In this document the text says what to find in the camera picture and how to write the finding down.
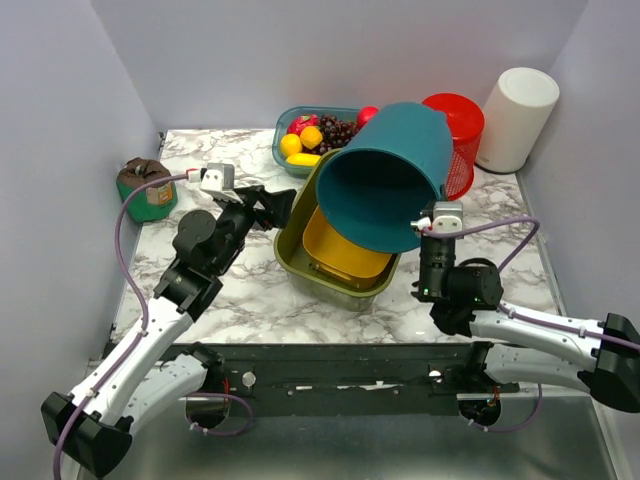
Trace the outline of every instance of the marble countertop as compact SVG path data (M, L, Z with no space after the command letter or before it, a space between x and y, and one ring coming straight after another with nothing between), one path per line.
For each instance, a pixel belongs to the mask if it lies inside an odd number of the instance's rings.
M271 155L273 130L172 130L161 156L172 173L202 167L209 161L233 163L236 186L262 183L269 191L300 189ZM514 175L494 176L476 169L472 189L462 198L467 226L525 212ZM133 278L150 298L174 257L171 241L180 218L195 208L214 215L220 209L196 185L177 185L178 204L169 217L145 224L131 264ZM468 236L457 244L458 260L484 256L499 263L526 234L528 226L509 226ZM224 288L213 305L185 332L179 343L399 343L468 341L441 333L429 317L431 305L418 303L411 283L418 279L418 250L402 255L390 286L365 312L351 312L297 291L287 280L273 251L276 232L252 231L245 251L222 278ZM505 300L555 312L540 254L534 244L502 274ZM126 288L112 340L119 341L140 315Z

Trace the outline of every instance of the gray wall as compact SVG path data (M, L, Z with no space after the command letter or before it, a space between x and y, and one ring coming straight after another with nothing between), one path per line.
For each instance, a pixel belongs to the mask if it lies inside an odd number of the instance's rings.
M162 127L273 126L300 104L484 102L548 70L586 0L92 0Z
M50 479L39 414L108 337L116 165L156 129L86 0L3 2L0 16L0 476ZM134 227L125 246L132 250Z
M560 101L525 171L571 315L640 328L640 3L591 0L551 69ZM640 478L640 417L618 414Z

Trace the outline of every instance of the fruit bowl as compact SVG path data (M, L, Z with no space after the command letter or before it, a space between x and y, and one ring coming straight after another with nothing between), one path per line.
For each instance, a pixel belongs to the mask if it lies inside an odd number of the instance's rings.
M313 167L303 165L293 165L288 163L282 152L280 151L280 141L282 137L287 134L287 129L291 122L302 115L317 115L322 117L323 115L334 115L338 120L344 122L355 122L358 116L359 110L356 108L340 108L340 107L313 107L313 106L300 106L293 107L284 112L278 118L276 123L276 132L273 136L273 144L271 151L273 153L273 159L278 165L285 169L285 171L294 177L307 177Z

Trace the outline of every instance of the red mesh basket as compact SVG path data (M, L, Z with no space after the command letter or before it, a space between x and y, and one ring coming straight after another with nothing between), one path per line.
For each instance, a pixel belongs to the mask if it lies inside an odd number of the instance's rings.
M425 98L422 104L447 115L453 137L453 158L446 192L449 200L456 200L467 193L473 183L473 164L484 129L482 109L455 93L438 93Z

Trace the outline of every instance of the white cylindrical container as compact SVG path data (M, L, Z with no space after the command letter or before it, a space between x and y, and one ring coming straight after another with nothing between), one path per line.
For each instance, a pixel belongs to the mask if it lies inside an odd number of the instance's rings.
M559 95L555 80L539 70L512 68L500 75L482 109L476 164L495 173L522 168Z

